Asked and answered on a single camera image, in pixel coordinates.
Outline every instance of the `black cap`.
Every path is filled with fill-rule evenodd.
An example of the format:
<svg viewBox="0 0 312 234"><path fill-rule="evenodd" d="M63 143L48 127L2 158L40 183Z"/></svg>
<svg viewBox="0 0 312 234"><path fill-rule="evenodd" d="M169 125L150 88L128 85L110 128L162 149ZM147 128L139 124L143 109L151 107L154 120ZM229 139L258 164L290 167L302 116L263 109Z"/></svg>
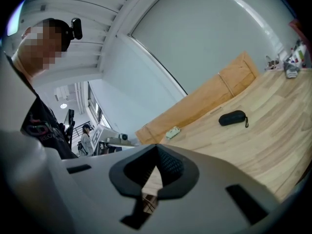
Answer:
<svg viewBox="0 0 312 234"><path fill-rule="evenodd" d="M44 19L34 26L40 24L55 27L60 30L60 33L62 34L62 52L67 51L71 40L75 38L80 40L82 38L81 20L79 18L72 19L72 27L69 27L66 22L54 18Z"/></svg>
<svg viewBox="0 0 312 234"><path fill-rule="evenodd" d="M83 129L84 129L84 128L89 128L89 129L91 129L90 125L88 125L88 124L84 124L82 128L83 128Z"/></svg>

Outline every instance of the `man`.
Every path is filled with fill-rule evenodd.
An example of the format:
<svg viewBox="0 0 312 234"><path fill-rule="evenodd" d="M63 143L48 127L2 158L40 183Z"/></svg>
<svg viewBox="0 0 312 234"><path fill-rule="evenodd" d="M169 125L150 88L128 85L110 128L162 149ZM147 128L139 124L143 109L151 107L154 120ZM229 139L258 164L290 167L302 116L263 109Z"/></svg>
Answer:
<svg viewBox="0 0 312 234"><path fill-rule="evenodd" d="M12 68L37 97L21 131L37 138L44 147L56 149L62 159L77 156L71 152L53 112L41 101L31 83L34 77L49 69L49 64L55 63L55 58L60 58L61 53L67 51L73 38L71 33L67 23L45 19L27 28L16 53L12 58L6 56Z"/></svg>

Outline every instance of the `ceiling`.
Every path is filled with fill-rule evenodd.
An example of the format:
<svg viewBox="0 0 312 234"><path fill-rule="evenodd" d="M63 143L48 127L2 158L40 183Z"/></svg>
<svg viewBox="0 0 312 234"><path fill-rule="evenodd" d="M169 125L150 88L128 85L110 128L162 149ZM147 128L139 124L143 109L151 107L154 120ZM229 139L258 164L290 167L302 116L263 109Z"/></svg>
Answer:
<svg viewBox="0 0 312 234"><path fill-rule="evenodd" d="M127 0L26 0L19 18L19 30L10 36L15 52L25 29L46 18L55 18L71 25L81 19L83 38L72 40L67 53L56 60L43 76L62 70L98 69L102 47L109 29Z"/></svg>
<svg viewBox="0 0 312 234"><path fill-rule="evenodd" d="M37 91L41 100L53 111L58 122L64 122L68 109L73 109L75 111L75 115L79 113L79 108L78 108L77 98L76 98L76 93L75 93L75 85L70 84L64 87L68 89L69 94L66 99L59 96L58 97L59 101L57 101L55 98L54 90L49 89L49 90ZM67 107L65 109L60 108L60 106L63 103L67 104Z"/></svg>

